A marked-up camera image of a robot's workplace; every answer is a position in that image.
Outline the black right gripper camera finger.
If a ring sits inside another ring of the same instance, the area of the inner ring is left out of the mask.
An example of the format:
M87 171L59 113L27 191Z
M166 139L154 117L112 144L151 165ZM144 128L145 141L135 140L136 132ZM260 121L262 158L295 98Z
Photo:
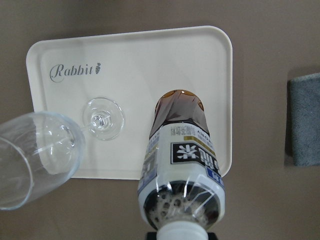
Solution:
M146 239L147 240L217 240L217 236L213 232L207 232L207 237L203 237L203 235L198 234L160 234L160 232L147 232Z

